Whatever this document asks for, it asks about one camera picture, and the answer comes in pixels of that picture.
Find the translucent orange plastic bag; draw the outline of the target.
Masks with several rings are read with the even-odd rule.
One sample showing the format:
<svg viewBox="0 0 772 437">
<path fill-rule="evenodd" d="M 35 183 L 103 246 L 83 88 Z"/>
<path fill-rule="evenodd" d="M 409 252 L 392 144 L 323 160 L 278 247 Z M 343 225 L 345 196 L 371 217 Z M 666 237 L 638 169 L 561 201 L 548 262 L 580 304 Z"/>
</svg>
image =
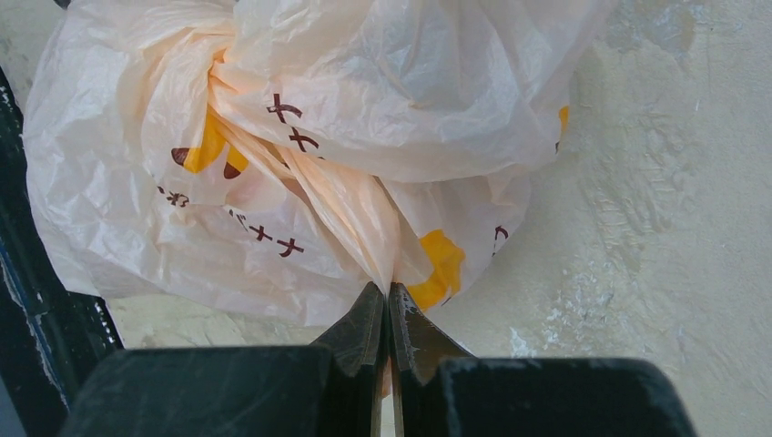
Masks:
<svg viewBox="0 0 772 437">
<path fill-rule="evenodd" d="M 330 325 L 466 291 L 553 162 L 612 1 L 75 1 L 25 105 L 67 290 Z"/>
</svg>

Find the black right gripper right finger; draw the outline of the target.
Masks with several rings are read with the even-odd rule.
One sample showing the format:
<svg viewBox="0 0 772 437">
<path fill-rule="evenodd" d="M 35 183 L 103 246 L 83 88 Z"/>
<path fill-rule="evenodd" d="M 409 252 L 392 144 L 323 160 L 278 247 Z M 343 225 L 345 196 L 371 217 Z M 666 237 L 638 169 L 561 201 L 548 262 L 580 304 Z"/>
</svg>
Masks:
<svg viewBox="0 0 772 437">
<path fill-rule="evenodd" d="M 672 382 L 627 358 L 479 358 L 389 294 L 400 436 L 693 436 Z"/>
</svg>

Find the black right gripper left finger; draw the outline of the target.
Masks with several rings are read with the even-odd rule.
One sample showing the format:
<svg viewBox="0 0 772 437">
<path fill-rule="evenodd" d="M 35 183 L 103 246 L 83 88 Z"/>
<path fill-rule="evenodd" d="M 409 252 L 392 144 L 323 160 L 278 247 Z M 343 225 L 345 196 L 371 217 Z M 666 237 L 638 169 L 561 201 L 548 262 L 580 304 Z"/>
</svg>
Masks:
<svg viewBox="0 0 772 437">
<path fill-rule="evenodd" d="M 101 361 L 64 436 L 377 436 L 385 299 L 367 285 L 307 345 L 121 350 Z"/>
</svg>

